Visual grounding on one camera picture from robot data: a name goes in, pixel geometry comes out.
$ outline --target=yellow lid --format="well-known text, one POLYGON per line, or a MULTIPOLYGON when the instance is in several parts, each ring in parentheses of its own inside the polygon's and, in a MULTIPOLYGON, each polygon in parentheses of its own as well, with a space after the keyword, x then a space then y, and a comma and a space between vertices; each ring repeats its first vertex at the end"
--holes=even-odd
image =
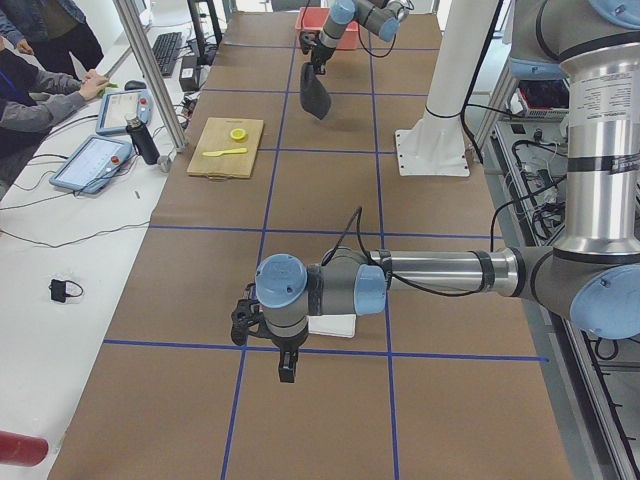
POLYGON ((245 137, 247 136, 247 131, 244 128, 234 128, 233 130, 231 130, 231 132, 229 132, 229 136, 236 142, 239 142, 240 140, 245 139, 245 137))

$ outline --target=hand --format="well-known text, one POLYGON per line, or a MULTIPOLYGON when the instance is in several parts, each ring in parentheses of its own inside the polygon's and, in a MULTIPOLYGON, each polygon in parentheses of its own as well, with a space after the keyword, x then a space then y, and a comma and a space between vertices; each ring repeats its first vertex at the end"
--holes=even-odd
POLYGON ((26 55, 33 55, 33 48, 29 45, 26 38, 23 38, 16 44, 16 48, 20 53, 24 53, 26 55))
POLYGON ((95 69, 92 68, 85 74, 84 78, 82 79, 82 83, 86 83, 87 80, 91 80, 92 78, 100 77, 100 76, 101 75, 98 72, 96 72, 95 69))
POLYGON ((109 85, 109 80, 107 77, 103 77, 102 75, 96 75, 95 77, 91 77, 88 80, 84 80, 84 83, 80 87, 80 95, 85 100, 91 100, 96 98, 98 94, 107 88, 109 85))

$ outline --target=tablet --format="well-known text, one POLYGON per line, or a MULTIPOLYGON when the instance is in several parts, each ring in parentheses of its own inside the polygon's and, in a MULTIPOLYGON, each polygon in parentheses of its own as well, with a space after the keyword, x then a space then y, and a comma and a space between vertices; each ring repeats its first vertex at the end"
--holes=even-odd
POLYGON ((49 179, 49 183, 77 192, 96 193, 129 160, 132 150, 130 142, 91 135, 49 179))
POLYGON ((125 90, 106 93, 102 97, 96 133, 118 135, 125 133, 127 116, 136 115, 142 123, 151 118, 152 100, 148 90, 125 90))

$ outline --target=black cable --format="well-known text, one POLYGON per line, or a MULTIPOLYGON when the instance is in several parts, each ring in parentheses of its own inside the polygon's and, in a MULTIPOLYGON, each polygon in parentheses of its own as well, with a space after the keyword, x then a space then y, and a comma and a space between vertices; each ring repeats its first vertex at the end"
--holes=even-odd
POLYGON ((16 187, 16 188, 19 188, 20 190, 23 190, 23 191, 25 191, 25 192, 32 192, 32 191, 34 191, 36 188, 38 188, 38 187, 40 186, 40 184, 42 183, 42 180, 44 180, 44 177, 45 177, 45 176, 47 176, 47 175, 48 175, 48 174, 50 174, 50 173, 56 173, 56 171, 55 171, 55 170, 47 170, 46 172, 44 172, 44 173, 42 174, 42 176, 40 177, 40 180, 38 180, 38 182, 37 182, 33 187, 25 188, 25 187, 21 187, 21 186, 20 186, 20 185, 18 185, 17 183, 14 183, 12 186, 14 186, 14 187, 16 187))
POLYGON ((84 295, 84 288, 82 288, 82 285, 80 285, 79 283, 74 282, 73 280, 65 280, 65 282, 70 283, 71 285, 75 285, 76 287, 78 287, 80 289, 80 293, 78 293, 76 295, 72 295, 70 293, 65 293, 65 296, 67 298, 78 298, 78 297, 81 297, 82 295, 84 295))
POLYGON ((518 154, 516 153, 518 150, 518 147, 520 145, 526 145, 528 147, 536 147, 536 148, 540 148, 542 150, 546 150, 547 152, 551 152, 556 154, 559 157, 566 157, 567 155, 564 153, 561 153, 558 151, 558 149, 552 149, 549 148, 548 146, 542 144, 542 143, 538 143, 535 142, 533 140, 517 140, 515 142, 513 142, 513 145, 511 145, 511 152, 516 156, 516 159, 518 160, 519 164, 521 165, 522 163, 520 162, 520 157, 518 157, 518 154))
POLYGON ((300 27, 304 30, 304 17, 307 15, 307 9, 309 8, 309 4, 311 0, 307 0, 306 5, 304 6, 304 12, 302 12, 302 18, 300 19, 300 27))
MULTIPOLYGON (((355 212, 351 216, 351 219, 349 219, 347 227, 345 228, 345 230, 340 235, 340 239, 336 243, 335 247, 332 249, 331 254, 325 256, 325 258, 323 259, 323 262, 322 262, 321 265, 324 266, 327 263, 329 263, 329 261, 333 257, 333 254, 340 247, 340 243, 342 242, 342 240, 346 236, 347 232, 351 228, 351 224, 353 223, 353 219, 354 218, 356 219, 356 237, 357 237, 357 240, 358 240, 358 245, 360 247, 360 251, 362 252, 362 254, 367 259, 367 263, 369 265, 376 265, 376 266, 378 266, 379 268, 382 269, 382 265, 380 265, 373 258, 371 258, 371 254, 369 253, 369 250, 367 250, 365 248, 364 242, 362 241, 362 232, 360 231, 360 221, 362 219, 362 207, 356 208, 355 212)), ((455 297, 466 297, 468 295, 473 295, 475 293, 479 293, 479 292, 483 291, 483 289, 484 289, 484 284, 481 284, 480 287, 477 290, 472 290, 472 291, 468 291, 468 292, 461 292, 461 293, 440 292, 438 290, 432 290, 430 288, 424 287, 424 286, 422 286, 422 285, 420 285, 418 283, 412 282, 411 280, 407 280, 406 278, 402 277, 401 275, 398 275, 397 273, 391 272, 391 276, 393 278, 395 278, 396 280, 398 280, 399 282, 402 282, 405 285, 408 285, 408 286, 410 286, 412 288, 415 288, 416 290, 420 290, 422 292, 430 293, 432 295, 438 295, 438 296, 441 296, 441 297, 454 297, 454 298, 455 297)))
POLYGON ((59 155, 57 153, 39 153, 38 155, 34 155, 33 157, 31 157, 31 160, 34 160, 34 159, 40 158, 40 157, 56 157, 56 158, 61 158, 63 160, 68 160, 69 159, 68 156, 59 155))
POLYGON ((18 208, 30 207, 32 205, 37 205, 38 203, 47 202, 49 200, 55 200, 56 198, 66 197, 67 195, 73 195, 74 193, 75 193, 75 191, 66 192, 66 193, 61 193, 60 195, 55 195, 53 197, 42 198, 40 200, 36 200, 35 202, 31 202, 31 203, 25 203, 25 204, 22 204, 22 205, 14 205, 12 207, 2 207, 2 208, 0 208, 0 211, 16 210, 18 208))
POLYGON ((396 45, 396 35, 394 35, 393 36, 393 41, 391 42, 391 46, 389 47, 389 50, 387 50, 382 55, 376 55, 375 53, 373 53, 371 50, 369 50, 367 47, 364 46, 364 42, 362 41, 362 35, 361 35, 361 32, 360 32, 360 27, 358 27, 358 40, 360 40, 360 45, 362 46, 363 50, 365 52, 367 52, 373 58, 384 58, 384 57, 389 56, 389 54, 393 51, 393 47, 395 47, 395 45, 396 45))
POLYGON ((51 136, 51 135, 55 135, 56 133, 58 133, 60 130, 64 130, 67 127, 70 127, 71 125, 81 122, 83 120, 89 120, 92 118, 98 118, 98 115, 87 115, 84 117, 80 117, 80 118, 76 118, 75 120, 70 121, 69 123, 65 123, 64 125, 60 125, 58 128, 54 128, 53 130, 51 130, 49 132, 49 134, 47 136, 51 136))
POLYGON ((547 190, 549 190, 552 187, 557 187, 561 182, 563 182, 564 180, 567 179, 566 175, 563 175, 562 177, 560 177, 558 180, 556 180, 553 183, 550 183, 549 185, 547 185, 546 187, 540 188, 539 190, 536 190, 534 192, 529 193, 528 195, 524 195, 522 197, 518 197, 514 200, 511 200, 507 203, 504 203, 502 205, 500 205, 496 211, 493 213, 493 218, 491 219, 491 230, 490 230, 490 243, 489 243, 489 251, 493 252, 493 246, 494 246, 494 231, 496 228, 496 220, 498 219, 498 214, 505 208, 507 208, 510 205, 513 205, 515 203, 518 202, 522 202, 523 200, 527 200, 528 198, 531 197, 535 197, 536 195, 540 195, 542 192, 546 192, 547 190))
POLYGON ((480 57, 478 58, 478 62, 476 63, 476 69, 473 72, 473 77, 471 78, 471 83, 469 83, 469 88, 467 90, 467 96, 464 99, 464 103, 462 104, 462 111, 460 112, 460 122, 462 123, 462 129, 464 133, 467 134, 469 140, 471 141, 471 145, 473 145, 473 149, 478 156, 478 161, 484 165, 484 157, 482 156, 482 152, 480 151, 480 146, 476 142, 475 135, 467 125, 467 120, 465 119, 465 113, 467 110, 467 106, 469 105, 469 100, 471 100, 471 95, 473 95, 473 89, 476 86, 476 81, 478 80, 478 75, 480 75, 480 69, 482 68, 482 63, 484 62, 485 57, 487 56, 487 52, 489 51, 489 47, 491 46, 491 41, 493 40, 493 33, 496 29, 496 25, 498 24, 498 20, 500 18, 500 11, 502 10, 503 0, 499 0, 496 5, 496 11, 493 14, 493 18, 491 19, 491 25, 489 26, 489 30, 487 31, 487 35, 484 39, 484 44, 482 45, 482 51, 480 52, 480 57))
POLYGON ((362 213, 362 207, 358 207, 356 208, 355 212, 353 212, 353 215, 351 215, 351 218, 349 219, 349 221, 347 222, 347 226, 344 228, 344 230, 342 231, 342 234, 340 234, 340 238, 338 238, 338 241, 336 242, 336 244, 334 245, 334 247, 331 249, 330 252, 328 252, 327 255, 324 256, 324 258, 322 259, 322 262, 320 263, 321 266, 325 266, 327 263, 329 263, 331 261, 331 259, 333 258, 333 256, 336 254, 336 252, 338 251, 338 248, 340 248, 340 245, 342 244, 342 241, 344 240, 344 237, 347 236, 347 233, 349 232, 349 230, 351 229, 351 224, 353 223, 353 221, 356 219, 356 217, 358 217, 358 215, 360 215, 362 213))
MULTIPOLYGON (((132 155, 132 157, 130 157, 128 160, 130 160, 131 158, 136 158, 136 157, 137 157, 137 155, 135 155, 135 156, 133 156, 133 155, 132 155)), ((123 165, 123 164, 117 165, 117 166, 115 167, 115 170, 116 170, 116 171, 120 170, 120 168, 122 167, 122 165, 123 165)), ((131 170, 131 168, 129 168, 126 172, 124 172, 124 174, 123 174, 123 175, 126 175, 127 173, 129 173, 129 171, 130 171, 130 170, 131 170)), ((111 172, 107 172, 106 174, 104 174, 104 175, 103 175, 103 176, 101 176, 101 177, 94 178, 93 180, 91 180, 89 183, 87 183, 84 187, 82 187, 82 188, 81 188, 81 189, 79 189, 79 190, 72 190, 72 191, 70 191, 70 192, 62 193, 62 194, 60 194, 60 195, 55 195, 55 196, 53 196, 53 197, 42 198, 42 199, 40 199, 40 200, 36 200, 35 202, 25 203, 25 204, 22 204, 22 205, 13 205, 13 206, 11 206, 11 207, 2 207, 2 208, 0 208, 0 211, 4 211, 4 210, 16 210, 16 209, 18 209, 18 208, 30 207, 30 206, 32 206, 32 205, 37 205, 38 203, 43 203, 43 202, 47 202, 47 201, 49 201, 49 200, 55 200, 55 199, 57 199, 57 198, 66 197, 67 195, 73 195, 75 198, 77 198, 77 197, 79 197, 79 196, 80 196, 80 195, 81 195, 81 194, 82 194, 82 193, 83 193, 87 188, 89 188, 90 186, 92 186, 95 182, 98 182, 98 181, 100 181, 100 180, 104 180, 104 179, 106 179, 106 178, 110 178, 110 177, 109 177, 109 175, 111 175, 111 172)))
POLYGON ((518 115, 517 113, 513 113, 510 110, 500 110, 499 108, 490 107, 488 105, 482 105, 480 103, 468 103, 467 107, 483 108, 485 110, 491 110, 492 112, 501 113, 503 115, 508 115, 509 117, 521 117, 521 118, 524 118, 521 115, 518 115))
POLYGON ((114 228, 113 230, 100 230, 99 232, 96 232, 96 233, 94 233, 92 235, 87 235, 86 237, 77 238, 75 240, 71 240, 69 242, 64 242, 64 243, 59 243, 57 245, 52 245, 52 244, 47 243, 47 242, 40 242, 38 240, 31 240, 29 238, 24 238, 24 237, 21 237, 19 235, 14 235, 13 233, 9 233, 9 232, 7 232, 6 230, 3 230, 3 229, 0 229, 0 233, 4 233, 5 235, 8 235, 8 236, 10 236, 12 238, 15 238, 16 240, 21 240, 23 242, 32 243, 34 245, 39 245, 39 246, 42 246, 42 247, 61 248, 61 247, 66 247, 68 245, 73 245, 73 244, 76 244, 76 243, 84 242, 85 240, 90 240, 90 239, 92 239, 94 237, 97 237, 97 236, 100 236, 100 235, 107 235, 109 233, 116 233, 116 232, 119 232, 121 230, 128 230, 128 229, 131 229, 131 228, 140 228, 140 227, 143 227, 143 226, 148 225, 148 224, 149 224, 149 221, 147 220, 146 222, 143 222, 143 223, 122 225, 121 227, 114 228))
POLYGON ((595 353, 596 357, 598 357, 600 360, 605 360, 605 361, 613 360, 618 356, 618 353, 620 353, 618 342, 616 340, 611 340, 611 343, 613 345, 613 352, 611 353, 611 355, 602 355, 600 353, 600 345, 602 344, 602 340, 604 340, 604 338, 598 337, 598 340, 596 340, 596 346, 593 349, 593 353, 595 353))

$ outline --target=gray sleeve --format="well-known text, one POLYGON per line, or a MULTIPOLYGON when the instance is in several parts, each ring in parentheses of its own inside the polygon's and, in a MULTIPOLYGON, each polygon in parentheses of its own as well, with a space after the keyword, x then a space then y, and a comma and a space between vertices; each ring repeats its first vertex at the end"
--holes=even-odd
POLYGON ((85 103, 82 95, 77 92, 52 96, 34 107, 7 102, 0 117, 0 127, 20 132, 43 132, 60 123, 85 103))
POLYGON ((36 79, 29 89, 32 92, 68 94, 80 90, 82 84, 66 73, 53 73, 38 70, 36 79))
POLYGON ((7 18, 7 15, 0 9, 0 35, 6 37, 7 40, 15 47, 16 44, 24 38, 24 35, 18 31, 13 23, 7 18))

